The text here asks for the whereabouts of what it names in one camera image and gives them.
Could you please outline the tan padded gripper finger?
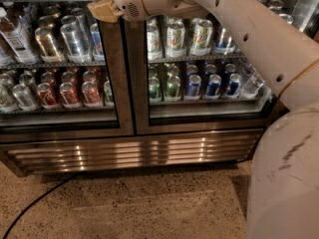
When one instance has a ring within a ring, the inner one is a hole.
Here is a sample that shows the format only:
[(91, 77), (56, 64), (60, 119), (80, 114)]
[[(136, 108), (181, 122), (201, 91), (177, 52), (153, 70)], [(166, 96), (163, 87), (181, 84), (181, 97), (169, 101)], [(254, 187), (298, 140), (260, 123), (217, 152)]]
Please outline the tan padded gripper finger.
[(88, 4), (88, 9), (93, 17), (107, 23), (117, 23), (123, 12), (112, 0), (100, 0)]

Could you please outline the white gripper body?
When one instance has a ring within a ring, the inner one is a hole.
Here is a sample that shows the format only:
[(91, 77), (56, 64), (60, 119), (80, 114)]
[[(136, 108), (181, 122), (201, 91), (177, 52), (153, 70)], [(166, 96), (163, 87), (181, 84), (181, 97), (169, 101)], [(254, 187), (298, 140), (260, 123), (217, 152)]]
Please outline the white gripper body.
[(149, 17), (143, 0), (114, 0), (114, 2), (123, 12), (123, 18), (127, 21), (139, 22)]

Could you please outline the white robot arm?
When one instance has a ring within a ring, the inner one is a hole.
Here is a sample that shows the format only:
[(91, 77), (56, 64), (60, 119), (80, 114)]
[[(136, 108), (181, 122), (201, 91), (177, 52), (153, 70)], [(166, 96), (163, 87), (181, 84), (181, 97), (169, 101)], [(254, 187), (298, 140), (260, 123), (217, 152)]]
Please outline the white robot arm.
[(104, 22), (210, 13), (288, 108), (251, 165), (246, 239), (319, 239), (319, 44), (257, 0), (93, 0)]

